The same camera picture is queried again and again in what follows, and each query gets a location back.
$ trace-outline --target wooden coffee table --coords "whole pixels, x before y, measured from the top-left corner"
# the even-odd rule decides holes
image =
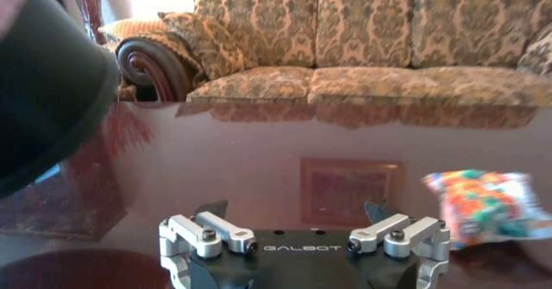
[[[438,217],[437,199],[419,183],[435,171],[529,173],[552,210],[550,133],[549,109],[115,103],[57,179],[25,188],[18,208],[9,209],[13,197],[0,201],[3,219],[10,210],[17,218],[0,223],[0,279],[13,276],[1,271],[17,270],[19,260],[61,250],[122,250],[158,260],[159,220],[217,200],[227,200],[227,219],[253,229],[366,226],[365,200]],[[58,182],[54,197],[39,191],[47,182]],[[66,220],[73,210],[103,224],[94,234],[73,234],[82,228]],[[70,271],[71,261],[53,262]],[[453,254],[438,284],[550,288],[550,271],[550,241],[483,245]],[[23,275],[39,284],[38,271]]]

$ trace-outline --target damask upholstery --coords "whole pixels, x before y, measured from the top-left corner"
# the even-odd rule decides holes
[[[259,66],[313,67],[317,0],[194,0]]]
[[[552,78],[552,23],[543,27],[526,47],[517,63],[517,69]]]
[[[550,103],[550,80],[499,67],[433,67],[415,73],[433,80],[434,96],[446,105],[497,105],[537,107]]]
[[[187,94],[191,103],[306,103],[311,69],[258,67],[231,74]]]
[[[526,126],[537,108],[505,106],[426,106],[399,107],[399,122],[406,125],[462,127],[469,129],[515,129]]]
[[[513,67],[552,0],[415,0],[411,65]]]
[[[413,1],[318,0],[315,65],[407,66]]]
[[[137,34],[167,32],[167,28],[159,19],[122,19],[101,26],[97,31],[103,35],[107,43],[118,43]]]
[[[309,103],[402,104],[449,99],[438,84],[414,70],[389,67],[315,69]]]
[[[169,31],[159,20],[122,19],[98,28],[106,39],[103,47],[111,52],[117,51],[121,43],[133,38],[147,39],[167,48],[174,55],[202,72],[202,67],[186,48],[185,41]]]
[[[257,66],[218,22],[191,13],[159,13],[167,28],[189,45],[210,80]]]

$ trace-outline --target patterned sofa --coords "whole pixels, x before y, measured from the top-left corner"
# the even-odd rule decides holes
[[[158,100],[552,104],[552,0],[194,4],[161,15],[154,36],[113,39],[126,80],[151,83]]]

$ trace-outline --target glossy table surface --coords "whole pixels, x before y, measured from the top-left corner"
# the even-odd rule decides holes
[[[530,174],[552,210],[552,110],[509,111],[523,118],[511,125],[498,109],[443,123],[435,111],[407,117],[389,109],[114,103],[54,175],[0,201],[1,288],[29,281],[33,288],[87,288],[86,278],[102,288],[167,288],[157,225],[218,200],[227,200],[226,219],[251,229],[366,225],[361,190],[327,190],[305,179],[305,166],[315,163],[401,167],[386,184],[386,204],[413,217],[438,217],[421,178],[469,168]],[[455,114],[465,112],[447,111]],[[453,254],[438,288],[467,286],[552,288],[552,242]]]

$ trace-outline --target colorful plastic bag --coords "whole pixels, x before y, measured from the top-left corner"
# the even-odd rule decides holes
[[[439,198],[453,250],[552,237],[552,214],[539,207],[529,175],[471,169],[430,174],[422,182]]]

